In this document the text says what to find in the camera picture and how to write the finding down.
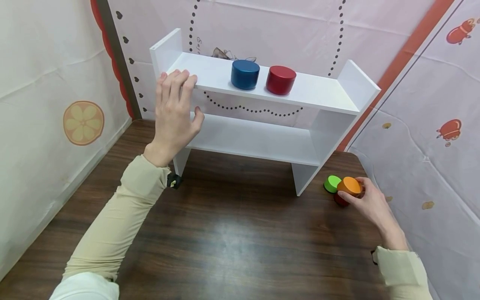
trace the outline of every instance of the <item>white backdrop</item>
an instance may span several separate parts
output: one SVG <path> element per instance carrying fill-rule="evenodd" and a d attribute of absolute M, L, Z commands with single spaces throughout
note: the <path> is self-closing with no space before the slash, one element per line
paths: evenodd
<path fill-rule="evenodd" d="M 0 1 L 0 280 L 130 124 L 90 1 Z"/>
<path fill-rule="evenodd" d="M 353 59 L 377 81 L 433 0 L 109 3 L 142 116 L 152 119 L 155 76 L 148 50 L 177 27 L 183 32 L 184 51 L 212 56 L 219 48 L 227 50 L 229 58 L 255 57 L 261 65 L 283 64 L 333 78 L 347 59 Z M 300 128 L 309 128 L 317 114 L 314 109 L 215 93 L 197 93 L 194 105 L 209 114 Z M 238 106 L 246 109 L 234 109 Z"/>
<path fill-rule="evenodd" d="M 480 2 L 454 2 L 350 148 L 391 197 L 435 299 L 480 299 L 479 18 Z"/>

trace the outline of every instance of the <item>red cylinder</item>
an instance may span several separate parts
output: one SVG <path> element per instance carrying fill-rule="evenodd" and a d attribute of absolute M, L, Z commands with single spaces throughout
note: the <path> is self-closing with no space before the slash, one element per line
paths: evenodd
<path fill-rule="evenodd" d="M 343 200 L 343 198 L 340 197 L 337 192 L 335 193 L 335 195 L 333 195 L 333 200 L 335 201 L 335 203 L 337 203 L 341 207 L 347 207 L 350 205 L 350 203 Z"/>
<path fill-rule="evenodd" d="M 284 66 L 272 66 L 268 72 L 266 88 L 275 95 L 290 93 L 297 74 L 292 69 Z"/>

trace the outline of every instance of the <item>brown table surface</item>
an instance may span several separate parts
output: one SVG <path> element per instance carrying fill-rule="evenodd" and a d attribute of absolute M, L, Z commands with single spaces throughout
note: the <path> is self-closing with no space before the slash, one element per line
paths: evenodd
<path fill-rule="evenodd" d="M 123 170 L 154 134 L 132 123 L 0 283 L 0 299 L 48 299 Z M 193 150 L 179 190 L 152 208 L 120 268 L 120 299 L 386 299 L 375 228 L 322 187 L 365 176 L 335 152 L 297 197 L 291 166 Z"/>

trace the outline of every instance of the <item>hand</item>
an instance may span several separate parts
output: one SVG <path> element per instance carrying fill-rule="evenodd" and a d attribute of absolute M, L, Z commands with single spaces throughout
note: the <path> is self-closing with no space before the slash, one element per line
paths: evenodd
<path fill-rule="evenodd" d="M 144 152 L 157 167 L 166 167 L 200 132 L 205 116 L 199 107 L 190 121 L 190 99 L 196 82 L 197 76 L 190 76 L 187 70 L 175 70 L 168 76 L 162 73 L 157 81 L 155 137 Z"/>
<path fill-rule="evenodd" d="M 395 220 L 384 194 L 374 186 L 369 178 L 357 177 L 356 180 L 364 187 L 364 194 L 361 198 L 356 198 L 343 191 L 338 191 L 338 195 L 377 226 L 386 248 L 408 250 L 405 234 Z"/>

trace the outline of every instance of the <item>small cartoon drawing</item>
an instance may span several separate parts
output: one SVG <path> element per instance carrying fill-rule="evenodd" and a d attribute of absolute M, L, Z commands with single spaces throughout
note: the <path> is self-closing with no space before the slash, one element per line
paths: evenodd
<path fill-rule="evenodd" d="M 450 44 L 461 45 L 465 38 L 471 38 L 469 34 L 475 27 L 475 19 L 468 19 L 463 22 L 459 27 L 455 27 L 447 34 L 447 42 Z"/>
<path fill-rule="evenodd" d="M 90 101 L 72 103 L 63 114 L 63 129 L 77 146 L 93 143 L 102 135 L 105 117 L 102 109 Z"/>
<path fill-rule="evenodd" d="M 437 136 L 443 137 L 447 142 L 456 140 L 460 136 L 460 129 L 462 128 L 462 122 L 459 119 L 453 119 L 445 123 L 440 129 L 437 130 L 440 134 Z M 450 147 L 450 142 L 445 144 L 445 147 Z"/>
<path fill-rule="evenodd" d="M 219 48 L 215 48 L 213 50 L 212 57 L 223 59 L 223 60 L 239 60 L 235 55 L 232 54 L 230 50 L 220 50 Z M 257 60 L 256 57 L 248 57 L 245 60 L 255 62 Z"/>
<path fill-rule="evenodd" d="M 429 201 L 429 202 L 425 202 L 424 204 L 422 204 L 421 208 L 423 210 L 431 209 L 434 205 L 435 205 L 435 203 L 433 201 Z"/>

